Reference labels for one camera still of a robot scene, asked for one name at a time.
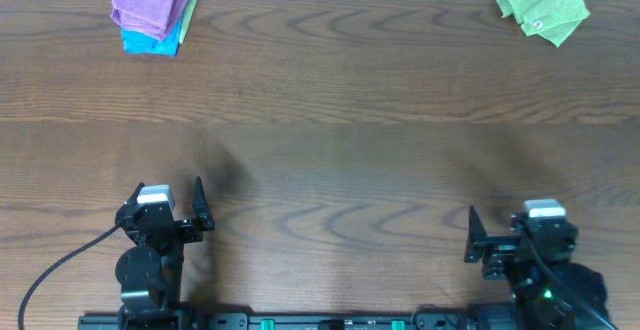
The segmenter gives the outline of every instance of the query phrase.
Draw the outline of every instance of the blue towel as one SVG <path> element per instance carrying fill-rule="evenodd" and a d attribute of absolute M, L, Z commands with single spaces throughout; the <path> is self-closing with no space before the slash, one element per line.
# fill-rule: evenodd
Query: blue towel
<path fill-rule="evenodd" d="M 178 40 L 180 39 L 180 27 L 182 18 L 178 20 L 171 34 L 160 41 L 137 31 L 122 28 L 122 43 L 124 51 L 128 54 L 157 54 L 176 56 L 178 52 Z"/>

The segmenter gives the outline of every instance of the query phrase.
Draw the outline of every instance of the wooden table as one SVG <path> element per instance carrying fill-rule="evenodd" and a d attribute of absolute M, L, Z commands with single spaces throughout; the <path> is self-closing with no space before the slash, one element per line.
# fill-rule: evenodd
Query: wooden table
<path fill-rule="evenodd" d="M 508 233 L 556 197 L 574 260 L 640 327 L 640 0 L 585 0 L 559 49 L 494 0 L 199 0 L 176 58 L 122 51 L 110 0 L 0 0 L 0 328 L 138 181 L 217 229 L 183 298 L 257 312 L 411 312 L 510 297 L 462 261 L 467 209 Z M 53 273 L 29 329 L 120 306 L 122 232 Z"/>

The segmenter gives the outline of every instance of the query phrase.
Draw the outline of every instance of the black cable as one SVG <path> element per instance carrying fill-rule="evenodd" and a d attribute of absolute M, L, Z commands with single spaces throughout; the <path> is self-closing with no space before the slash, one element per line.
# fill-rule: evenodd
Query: black cable
<path fill-rule="evenodd" d="M 447 316 L 447 314 L 445 314 L 444 311 L 442 311 L 438 306 L 436 306 L 434 304 L 421 304 L 421 305 L 418 305 L 416 307 L 416 309 L 413 310 L 413 314 L 411 314 L 411 320 L 409 320 L 409 325 L 413 325 L 413 318 L 416 316 L 416 313 L 418 312 L 418 310 L 424 309 L 426 307 L 430 307 L 430 308 L 436 309 L 436 311 L 438 311 L 440 313 L 440 315 L 444 316 L 444 319 L 447 320 L 449 325 L 453 326 L 454 329 L 458 328 L 458 326 L 453 321 L 451 321 L 451 319 L 449 319 L 449 316 Z"/>
<path fill-rule="evenodd" d="M 538 250 L 533 245 L 533 241 L 531 241 L 531 238 L 529 237 L 529 235 L 524 231 L 522 232 L 522 239 L 524 239 L 525 243 L 531 250 L 531 254 L 533 255 L 533 260 L 536 262 L 536 265 L 538 265 L 540 270 L 549 279 L 551 279 L 551 281 L 553 281 L 554 283 L 556 283 L 556 285 L 563 288 L 566 291 L 566 293 L 569 294 L 569 296 L 571 297 L 570 300 L 572 300 L 572 301 L 569 301 L 569 303 L 573 303 L 577 305 L 577 307 L 589 313 L 589 315 L 591 315 L 593 318 L 601 322 L 602 325 L 608 327 L 609 329 L 618 330 L 618 328 L 615 325 L 613 325 L 613 323 L 611 323 L 604 316 L 602 316 L 596 309 L 593 308 L 593 306 L 589 305 L 582 297 L 580 297 L 580 295 L 576 294 L 575 291 L 571 290 L 571 288 L 568 285 L 563 283 L 562 280 L 560 280 L 556 276 L 556 274 L 554 274 L 553 271 L 549 269 L 549 267 L 544 263 L 544 260 L 542 260 L 542 257 L 538 253 Z"/>
<path fill-rule="evenodd" d="M 27 309 L 27 304 L 29 303 L 29 299 L 31 299 L 31 295 L 33 295 L 34 291 L 36 291 L 36 289 L 38 288 L 38 285 L 40 285 L 40 283 L 42 283 L 42 281 L 44 281 L 44 279 L 47 276 L 49 276 L 49 274 L 51 274 L 53 270 L 57 269 L 60 265 L 64 264 L 67 260 L 87 250 L 93 245 L 99 243 L 100 241 L 106 239 L 107 237 L 109 237 L 109 235 L 116 232 L 116 230 L 118 230 L 119 228 L 120 228 L 120 224 L 117 224 L 116 226 L 112 227 L 104 234 L 98 236 L 95 240 L 87 243 L 86 245 L 83 245 L 82 247 L 78 248 L 75 251 L 72 251 L 62 259 L 58 260 L 55 264 L 51 265 L 51 267 L 49 267 L 45 272 L 43 272 L 42 275 L 40 275 L 40 277 L 33 283 L 33 285 L 31 285 L 31 288 L 29 289 L 29 291 L 27 291 L 27 294 L 24 296 L 24 299 L 22 299 L 22 304 L 20 304 L 20 311 L 18 311 L 18 329 L 24 330 L 24 312 Z"/>

